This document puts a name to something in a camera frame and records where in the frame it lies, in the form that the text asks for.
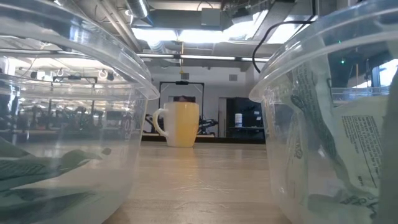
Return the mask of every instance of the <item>clear plastic container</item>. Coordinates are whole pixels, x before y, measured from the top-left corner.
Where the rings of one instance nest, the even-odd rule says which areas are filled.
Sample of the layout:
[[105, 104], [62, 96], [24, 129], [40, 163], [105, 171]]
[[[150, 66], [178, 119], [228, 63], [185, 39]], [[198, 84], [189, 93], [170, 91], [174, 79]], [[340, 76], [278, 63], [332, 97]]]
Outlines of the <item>clear plastic container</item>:
[[266, 118], [272, 194], [293, 223], [398, 223], [397, 68], [377, 85], [395, 58], [398, 1], [366, 1], [310, 25], [263, 68], [250, 99]]
[[102, 223], [135, 181], [147, 67], [49, 1], [2, 1], [0, 21], [0, 223]]

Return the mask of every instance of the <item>black cable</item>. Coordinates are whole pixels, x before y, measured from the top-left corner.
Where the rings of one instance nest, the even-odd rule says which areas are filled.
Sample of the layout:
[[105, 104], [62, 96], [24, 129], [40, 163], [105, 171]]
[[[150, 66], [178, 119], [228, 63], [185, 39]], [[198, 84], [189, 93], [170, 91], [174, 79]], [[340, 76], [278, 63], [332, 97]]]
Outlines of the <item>black cable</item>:
[[256, 59], [255, 59], [255, 58], [256, 58], [256, 53], [257, 53], [257, 51], [259, 50], [259, 48], [261, 47], [261, 45], [264, 43], [264, 41], [266, 41], [266, 39], [267, 39], [267, 37], [268, 37], [268, 35], [269, 35], [269, 33], [271, 32], [272, 29], [275, 29], [276, 27], [279, 27], [280, 25], [285, 25], [285, 24], [311, 24], [311, 23], [313, 23], [313, 21], [285, 21], [285, 22], [280, 22], [280, 23], [277, 23], [277, 24], [272, 25], [272, 26], [267, 30], [266, 34], [263, 36], [263, 38], [261, 39], [261, 41], [259, 42], [259, 44], [258, 44], [258, 45], [256, 46], [256, 48], [254, 49], [253, 54], [252, 54], [252, 57], [251, 57], [252, 62], [253, 62], [253, 65], [254, 65], [254, 68], [257, 70], [257, 72], [260, 73], [261, 70], [260, 70], [260, 68], [257, 67], [257, 65], [256, 65]]

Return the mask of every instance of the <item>exposed ductwork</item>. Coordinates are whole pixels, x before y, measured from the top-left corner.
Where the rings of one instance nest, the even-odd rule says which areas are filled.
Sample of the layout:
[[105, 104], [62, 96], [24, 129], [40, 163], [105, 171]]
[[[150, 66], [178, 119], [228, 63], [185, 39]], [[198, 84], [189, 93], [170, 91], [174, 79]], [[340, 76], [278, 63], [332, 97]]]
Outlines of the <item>exposed ductwork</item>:
[[143, 19], [149, 14], [149, 5], [146, 0], [125, 0], [127, 8], [134, 18]]

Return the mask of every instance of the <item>table surface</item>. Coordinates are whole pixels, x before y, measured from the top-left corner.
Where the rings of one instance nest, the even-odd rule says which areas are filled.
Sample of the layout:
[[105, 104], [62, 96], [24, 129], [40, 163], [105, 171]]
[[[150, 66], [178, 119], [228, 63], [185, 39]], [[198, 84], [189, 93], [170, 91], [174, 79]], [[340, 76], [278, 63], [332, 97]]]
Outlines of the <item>table surface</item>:
[[143, 142], [139, 181], [103, 224], [290, 222], [271, 197], [265, 145]]

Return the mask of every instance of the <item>ceiling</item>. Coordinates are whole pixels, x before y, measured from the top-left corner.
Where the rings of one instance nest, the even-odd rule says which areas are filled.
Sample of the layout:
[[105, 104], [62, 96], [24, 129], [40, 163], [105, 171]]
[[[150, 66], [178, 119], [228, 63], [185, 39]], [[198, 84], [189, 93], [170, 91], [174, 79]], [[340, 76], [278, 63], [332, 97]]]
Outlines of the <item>ceiling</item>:
[[[126, 32], [123, 27], [128, 27], [131, 29], [131, 26], [138, 26], [137, 24], [141, 24], [143, 21], [146, 21], [150, 18], [151, 13], [153, 12], [168, 12], [168, 15], [175, 16], [175, 13], [195, 13], [197, 11], [201, 11], [202, 9], [222, 9], [222, 12], [229, 15], [229, 19], [231, 19], [231, 15], [237, 12], [239, 8], [247, 8], [250, 14], [254, 14], [256, 11], [265, 11], [265, 18], [259, 18], [259, 22], [253, 24], [256, 26], [253, 33], [253, 37], [248, 40], [237, 40], [237, 41], [226, 41], [226, 42], [216, 42], [216, 43], [188, 43], [184, 42], [182, 45], [176, 41], [162, 41], [163, 53], [170, 54], [190, 54], [190, 55], [216, 55], [216, 56], [235, 56], [235, 57], [251, 57], [254, 48], [256, 47], [258, 41], [264, 35], [266, 29], [269, 26], [275, 24], [276, 22], [282, 22], [288, 18], [289, 15], [300, 15], [309, 17], [312, 13], [312, 1], [313, 0], [297, 0], [297, 1], [279, 1], [279, 0], [263, 0], [263, 1], [250, 1], [250, 0], [213, 0], [213, 1], [187, 1], [187, 0], [148, 0], [148, 4], [150, 6], [149, 17], [139, 20], [134, 19], [131, 23], [131, 18], [126, 14], [127, 6], [125, 0], [92, 0], [92, 1], [84, 1], [84, 0], [58, 0], [63, 4], [64, 7], [67, 7], [75, 12], [83, 14], [84, 16], [89, 17], [90, 19], [96, 21], [101, 26], [103, 26], [110, 33], [119, 37], [121, 40], [125, 41], [128, 45], [130, 43], [134, 44], [133, 48], [135, 48], [136, 52], [145, 52], [145, 53], [159, 53], [154, 51], [152, 47], [149, 46], [148, 40], [137, 40], [137, 35], [132, 33], [132, 38], [135, 41], [130, 42], [126, 41]], [[109, 1], [115, 10], [118, 12], [118, 16], [114, 14], [106, 16], [103, 7], [99, 4], [104, 3], [105, 1]], [[112, 12], [109, 8], [109, 5], [105, 5], [105, 10], [108, 12]], [[115, 23], [113, 24], [110, 20], [115, 20], [117, 26], [115, 27]], [[184, 21], [189, 20], [188, 17], [178, 17], [176, 22], [184, 23]], [[281, 44], [268, 44], [265, 43], [262, 47], [257, 51], [256, 57], [270, 57]], [[168, 66], [180, 66], [180, 60], [163, 60], [163, 59], [145, 59], [144, 60], [149, 67], [168, 67]], [[220, 62], [220, 61], [211, 61], [211, 60], [184, 60], [183, 66], [193, 66], [193, 67], [236, 67], [241, 68], [241, 70], [247, 70], [250, 66], [250, 62]]]

